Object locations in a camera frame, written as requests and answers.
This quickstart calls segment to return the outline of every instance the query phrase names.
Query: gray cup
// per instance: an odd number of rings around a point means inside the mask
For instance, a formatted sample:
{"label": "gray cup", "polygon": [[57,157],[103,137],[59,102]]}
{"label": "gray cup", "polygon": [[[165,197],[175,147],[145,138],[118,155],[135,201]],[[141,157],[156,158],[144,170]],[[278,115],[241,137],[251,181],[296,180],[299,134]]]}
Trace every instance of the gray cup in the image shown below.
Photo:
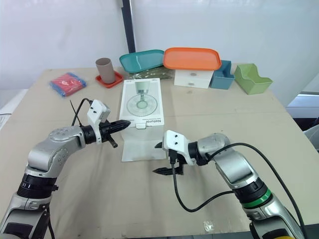
{"label": "gray cup", "polygon": [[96,60],[95,64],[104,83],[110,84],[115,82],[115,72],[111,59],[100,58]]}

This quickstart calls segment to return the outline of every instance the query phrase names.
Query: black pole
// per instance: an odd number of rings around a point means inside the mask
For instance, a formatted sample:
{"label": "black pole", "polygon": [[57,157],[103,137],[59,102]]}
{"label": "black pole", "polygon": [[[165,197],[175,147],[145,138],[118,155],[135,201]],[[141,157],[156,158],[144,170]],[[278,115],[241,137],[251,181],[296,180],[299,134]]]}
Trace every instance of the black pole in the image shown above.
{"label": "black pole", "polygon": [[128,43],[129,53],[136,52],[135,50],[135,41],[134,41],[134,32],[133,32],[133,22],[131,14],[131,1],[122,0],[122,15],[125,28],[126,41]]}

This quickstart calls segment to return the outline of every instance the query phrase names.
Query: green ring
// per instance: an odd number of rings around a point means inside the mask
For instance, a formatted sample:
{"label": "green ring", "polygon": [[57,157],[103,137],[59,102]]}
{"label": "green ring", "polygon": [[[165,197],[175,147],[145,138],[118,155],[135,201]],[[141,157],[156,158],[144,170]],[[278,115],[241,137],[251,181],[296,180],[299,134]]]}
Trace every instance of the green ring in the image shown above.
{"label": "green ring", "polygon": [[267,189],[266,193],[260,197],[259,199],[252,201],[250,203],[242,203],[244,208],[253,208],[255,206],[258,206],[259,204],[264,203],[266,200],[268,200],[271,196],[271,191]]}

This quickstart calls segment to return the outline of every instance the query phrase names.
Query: red saucer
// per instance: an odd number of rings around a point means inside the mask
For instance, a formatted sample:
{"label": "red saucer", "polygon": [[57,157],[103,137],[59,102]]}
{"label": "red saucer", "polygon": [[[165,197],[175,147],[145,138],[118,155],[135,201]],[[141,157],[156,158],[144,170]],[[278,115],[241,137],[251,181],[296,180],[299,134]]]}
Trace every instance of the red saucer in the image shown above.
{"label": "red saucer", "polygon": [[120,73],[118,73],[116,71],[114,71],[114,73],[115,73],[115,82],[113,82],[113,83],[110,83],[110,84],[104,83],[102,81],[102,78],[100,75],[95,77],[95,80],[97,80],[102,86],[104,86],[106,88],[111,88],[111,87],[116,86],[117,84],[121,83],[123,81],[123,78],[124,78]]}

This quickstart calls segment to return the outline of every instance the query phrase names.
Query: orange tray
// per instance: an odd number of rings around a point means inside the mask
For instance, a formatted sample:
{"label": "orange tray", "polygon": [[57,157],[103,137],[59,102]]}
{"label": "orange tray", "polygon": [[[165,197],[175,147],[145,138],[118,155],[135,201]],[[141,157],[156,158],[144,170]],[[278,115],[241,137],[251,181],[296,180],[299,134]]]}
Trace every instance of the orange tray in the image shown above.
{"label": "orange tray", "polygon": [[214,71],[221,67],[218,52],[208,48],[169,48],[163,61],[166,68],[176,70]]}
{"label": "orange tray", "polygon": [[124,79],[124,77],[120,73],[114,71],[114,74],[115,74],[115,82],[110,83],[110,84],[107,84],[104,81],[102,81],[102,78],[100,75],[95,77],[95,80],[97,80],[102,86],[104,86],[106,88],[112,88],[113,86],[116,86],[117,84],[121,83]]}

